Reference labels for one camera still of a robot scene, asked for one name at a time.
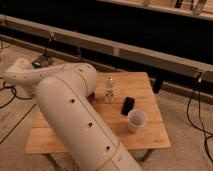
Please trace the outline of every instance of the black wall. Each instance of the black wall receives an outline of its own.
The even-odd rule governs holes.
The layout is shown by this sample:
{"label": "black wall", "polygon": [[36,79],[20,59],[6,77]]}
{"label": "black wall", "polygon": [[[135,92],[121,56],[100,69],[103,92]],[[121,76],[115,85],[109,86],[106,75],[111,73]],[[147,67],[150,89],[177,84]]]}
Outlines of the black wall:
{"label": "black wall", "polygon": [[0,13],[213,64],[213,22],[95,0],[0,0]]}

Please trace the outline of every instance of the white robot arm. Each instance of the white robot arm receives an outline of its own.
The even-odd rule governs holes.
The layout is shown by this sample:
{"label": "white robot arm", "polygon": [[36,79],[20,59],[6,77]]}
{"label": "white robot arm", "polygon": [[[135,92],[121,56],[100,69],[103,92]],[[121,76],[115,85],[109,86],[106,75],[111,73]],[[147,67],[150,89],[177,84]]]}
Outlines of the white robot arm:
{"label": "white robot arm", "polygon": [[17,63],[15,70],[12,66],[5,72],[5,80],[25,87],[37,85],[35,97],[42,113],[83,171],[142,170],[87,101],[97,85],[91,65],[18,67],[22,71],[17,72]]}

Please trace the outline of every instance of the electrical outlet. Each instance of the electrical outlet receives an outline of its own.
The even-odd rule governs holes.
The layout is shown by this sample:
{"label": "electrical outlet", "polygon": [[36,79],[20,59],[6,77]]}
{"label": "electrical outlet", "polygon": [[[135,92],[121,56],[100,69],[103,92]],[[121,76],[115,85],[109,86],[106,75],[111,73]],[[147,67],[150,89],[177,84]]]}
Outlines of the electrical outlet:
{"label": "electrical outlet", "polygon": [[204,70],[198,69],[198,70],[194,73],[193,77],[194,77],[194,78],[202,78],[202,76],[203,76],[203,74],[204,74],[205,72],[206,72],[206,71],[204,71]]}

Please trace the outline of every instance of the table leg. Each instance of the table leg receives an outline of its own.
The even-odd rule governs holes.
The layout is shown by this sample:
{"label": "table leg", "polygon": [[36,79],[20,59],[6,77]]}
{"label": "table leg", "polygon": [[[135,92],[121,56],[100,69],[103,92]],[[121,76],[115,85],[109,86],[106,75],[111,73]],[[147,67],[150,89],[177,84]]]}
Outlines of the table leg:
{"label": "table leg", "polygon": [[144,156],[141,158],[141,161],[142,162],[146,161],[149,158],[149,156],[151,156],[153,151],[154,151],[154,149],[147,150],[146,153],[144,154]]}
{"label": "table leg", "polygon": [[51,154],[43,154],[43,156],[51,163],[54,168],[59,168],[59,165],[55,161],[55,159],[51,156]]}

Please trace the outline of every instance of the small bottle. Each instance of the small bottle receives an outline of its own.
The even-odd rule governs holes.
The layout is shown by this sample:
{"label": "small bottle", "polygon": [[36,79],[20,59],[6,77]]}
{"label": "small bottle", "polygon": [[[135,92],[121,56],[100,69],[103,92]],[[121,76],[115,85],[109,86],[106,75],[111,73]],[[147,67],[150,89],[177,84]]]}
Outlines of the small bottle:
{"label": "small bottle", "polygon": [[113,92],[114,80],[112,77],[107,77],[105,81],[105,102],[112,103],[114,99],[114,92]]}

